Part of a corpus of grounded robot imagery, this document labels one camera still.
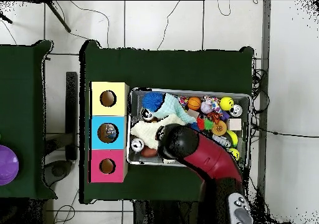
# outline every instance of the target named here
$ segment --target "smiley face ball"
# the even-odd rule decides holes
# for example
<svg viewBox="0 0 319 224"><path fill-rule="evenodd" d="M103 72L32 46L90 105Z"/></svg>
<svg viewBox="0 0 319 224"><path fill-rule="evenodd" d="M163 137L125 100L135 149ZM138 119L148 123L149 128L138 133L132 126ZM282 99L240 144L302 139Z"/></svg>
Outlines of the smiley face ball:
<svg viewBox="0 0 319 224"><path fill-rule="evenodd" d="M235 148L230 148L229 153L233 156L233 158L238 161L239 160L239 151Z"/></svg>
<svg viewBox="0 0 319 224"><path fill-rule="evenodd" d="M234 106L234 101L231 97L223 97L219 103L219 106L222 110L228 111Z"/></svg>

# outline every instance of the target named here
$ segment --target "orange basketball ball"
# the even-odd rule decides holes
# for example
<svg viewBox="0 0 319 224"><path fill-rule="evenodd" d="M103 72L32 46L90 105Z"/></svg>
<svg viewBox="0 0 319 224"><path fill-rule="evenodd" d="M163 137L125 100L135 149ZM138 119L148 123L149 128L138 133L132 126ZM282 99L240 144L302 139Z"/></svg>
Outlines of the orange basketball ball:
<svg viewBox="0 0 319 224"><path fill-rule="evenodd" d="M198 110L201 107L201 100L198 97L190 97L187 106L189 109Z"/></svg>

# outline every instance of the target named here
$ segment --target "purple bowl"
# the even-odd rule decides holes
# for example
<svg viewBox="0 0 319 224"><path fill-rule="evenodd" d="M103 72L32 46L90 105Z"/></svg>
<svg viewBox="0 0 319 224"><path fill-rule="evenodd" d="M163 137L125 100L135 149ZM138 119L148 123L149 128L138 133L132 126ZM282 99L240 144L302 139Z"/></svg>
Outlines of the purple bowl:
<svg viewBox="0 0 319 224"><path fill-rule="evenodd" d="M0 185L13 181L19 171L16 154L8 147L0 145Z"/></svg>

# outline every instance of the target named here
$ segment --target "shape sorter box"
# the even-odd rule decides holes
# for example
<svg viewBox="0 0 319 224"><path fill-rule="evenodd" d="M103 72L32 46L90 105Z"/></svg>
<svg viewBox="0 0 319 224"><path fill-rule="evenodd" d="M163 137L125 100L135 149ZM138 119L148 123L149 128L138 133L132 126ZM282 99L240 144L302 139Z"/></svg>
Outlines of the shape sorter box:
<svg viewBox="0 0 319 224"><path fill-rule="evenodd" d="M111 173L101 171L101 163L105 159L109 159L113 163ZM92 150L90 183L123 183L127 170L126 150Z"/></svg>
<svg viewBox="0 0 319 224"><path fill-rule="evenodd" d="M124 82L91 82L92 115L127 115L129 91L130 88ZM113 99L113 103L107 106L103 105L104 98Z"/></svg>
<svg viewBox="0 0 319 224"><path fill-rule="evenodd" d="M126 117L92 116L91 149L92 150L124 150L126 147ZM102 142L98 137L102 124L112 124L116 130L113 142Z"/></svg>

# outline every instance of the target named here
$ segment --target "dark green table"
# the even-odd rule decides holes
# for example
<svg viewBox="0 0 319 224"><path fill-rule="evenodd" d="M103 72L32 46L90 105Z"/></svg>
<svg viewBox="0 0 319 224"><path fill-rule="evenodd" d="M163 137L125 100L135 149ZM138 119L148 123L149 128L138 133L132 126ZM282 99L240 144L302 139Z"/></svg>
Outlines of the dark green table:
<svg viewBox="0 0 319 224"><path fill-rule="evenodd" d="M123 183L88 183L88 83L125 82L133 87L252 93L253 49L144 51L101 49L86 41L80 51L80 200L197 201L201 179L184 167L129 165Z"/></svg>
<svg viewBox="0 0 319 224"><path fill-rule="evenodd" d="M19 173L0 186L0 197L50 199L42 180L45 156L42 63L51 41L32 46L0 46L0 144L19 160Z"/></svg>

